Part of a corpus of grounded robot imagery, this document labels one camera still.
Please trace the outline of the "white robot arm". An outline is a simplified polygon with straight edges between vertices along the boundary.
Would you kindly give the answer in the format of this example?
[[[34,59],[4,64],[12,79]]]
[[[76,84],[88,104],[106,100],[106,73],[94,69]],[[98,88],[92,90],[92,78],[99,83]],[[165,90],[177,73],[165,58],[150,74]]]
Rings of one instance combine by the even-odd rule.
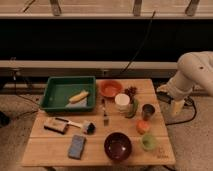
[[[189,52],[177,62],[176,74],[167,82],[168,94],[173,98],[170,114],[177,116],[184,105],[185,98],[198,84],[213,96],[213,52]]]

